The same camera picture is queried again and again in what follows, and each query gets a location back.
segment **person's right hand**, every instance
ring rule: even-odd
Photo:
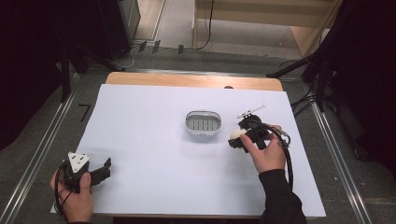
[[[279,139],[275,134],[271,133],[269,135],[268,140],[270,140],[270,143],[263,150],[259,150],[245,134],[241,134],[240,137],[242,143],[250,153],[259,174],[269,170],[285,169],[285,153],[283,148],[278,144]]]

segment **wooden board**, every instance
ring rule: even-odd
[[[194,76],[178,74],[120,73],[108,75],[106,84],[179,86],[224,88],[231,86],[240,90],[283,91],[275,78]]]
[[[331,2],[327,11],[318,18],[316,24],[313,26],[291,27],[294,39],[303,57],[307,56],[315,49],[315,45],[318,44],[323,31],[332,27],[332,23],[338,13],[338,8],[341,3],[342,0]]]
[[[315,27],[338,0],[215,1],[213,20]],[[197,0],[197,19],[209,18],[211,1]]]

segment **white object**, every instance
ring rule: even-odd
[[[242,133],[246,133],[245,129],[237,129],[231,133],[230,139],[236,139],[241,136]]]
[[[244,116],[251,115],[251,113],[254,113],[254,112],[256,112],[256,111],[258,111],[258,110],[260,110],[260,109],[262,109],[262,108],[265,108],[265,105],[262,105],[262,106],[260,106],[260,107],[257,107],[256,109],[248,110],[247,112],[245,112],[245,113],[243,113],[243,114],[241,114],[241,115],[239,115],[239,116],[236,116],[236,117],[237,117],[238,119],[241,119],[241,118],[243,118]]]
[[[259,217],[265,193],[248,153],[230,150],[235,114],[255,112],[288,130],[293,191],[307,217],[324,217],[315,179],[282,91],[103,85],[77,152],[92,169],[111,157],[111,178],[92,188],[93,212],[109,216]],[[197,141],[183,119],[196,106],[221,114],[221,132]]]
[[[90,157],[85,154],[77,154],[73,152],[69,152],[68,156],[70,164],[72,165],[73,173],[77,173],[81,170],[85,163],[90,159]]]

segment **black jacket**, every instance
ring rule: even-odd
[[[265,190],[265,211],[260,224],[306,223],[302,203],[286,180],[285,170],[271,170],[259,174]]]

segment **black wire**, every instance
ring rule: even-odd
[[[59,184],[59,176],[61,174],[62,169],[65,167],[66,165],[66,161],[64,161],[61,166],[59,166],[58,171],[56,172],[56,176],[55,176],[55,183],[54,183],[54,193],[55,193],[55,210],[58,212],[60,217],[64,216],[64,210],[62,209],[62,206],[59,202],[60,197],[59,194],[61,192],[58,192],[58,184]]]
[[[215,1],[212,1],[212,7],[210,8],[210,18],[209,18],[209,37],[207,38],[206,43],[202,47],[195,49],[195,50],[204,49],[206,47],[206,45],[209,43],[210,36],[212,36],[211,28],[212,28],[212,15],[213,15],[213,5],[214,4],[215,4]]]
[[[206,31],[209,33],[209,29],[207,28],[207,24],[206,24],[206,15],[205,15],[205,28],[206,28]]]
[[[299,105],[300,103],[302,103],[304,101],[309,100],[309,101],[315,102],[317,99],[318,99],[318,97],[316,95],[309,95],[309,96],[305,97],[301,102],[296,102],[296,103],[290,104],[291,106],[295,106],[295,108],[293,108],[292,111],[294,111],[297,108],[297,105]],[[331,98],[329,96],[327,96],[327,95],[322,96],[322,101],[330,101],[330,100],[331,100]]]
[[[307,109],[310,105],[312,105],[314,102],[315,102],[314,100],[309,101],[308,104],[306,104],[305,106],[303,106],[303,108],[301,108],[298,112],[296,112],[296,113],[294,114],[294,117],[296,118],[301,112],[303,112],[304,110],[306,110],[306,109]]]
[[[279,65],[279,70],[280,70],[280,68],[282,67],[282,65],[285,64],[285,63],[296,63],[296,62],[298,62],[298,60],[285,61],[285,62],[283,62],[283,63],[281,63],[281,64]]]
[[[297,105],[298,105],[300,102],[304,101],[305,97],[308,96],[308,94],[311,92],[311,90],[312,90],[312,88],[313,88],[313,86],[314,86],[314,83],[315,83],[314,81],[311,83],[311,85],[310,85],[309,88],[308,88],[308,91],[306,92],[306,94],[305,94],[299,101],[290,104],[291,106],[294,105],[294,107],[292,108],[292,111],[294,111],[295,108],[297,107]]]
[[[62,210],[64,210],[64,204],[66,203],[66,200],[69,198],[69,196],[72,194],[72,191],[69,191],[69,194],[67,194],[66,198],[62,202]]]
[[[58,193],[58,194],[60,194],[60,193],[64,192],[65,190],[67,190],[67,189],[63,189],[63,190],[59,191],[59,193]]]
[[[289,152],[289,144],[291,141],[290,137],[287,135],[288,143],[285,144],[285,140],[282,139],[282,136],[273,127],[271,127],[265,123],[254,121],[254,120],[247,120],[247,122],[257,123],[257,124],[264,126],[265,129],[271,131],[279,139],[279,141],[280,141],[279,143],[282,144],[280,146],[283,148],[283,151],[285,153],[286,164],[288,165],[289,187],[290,187],[290,189],[293,189],[294,175],[293,175],[293,167],[291,166],[291,155]]]

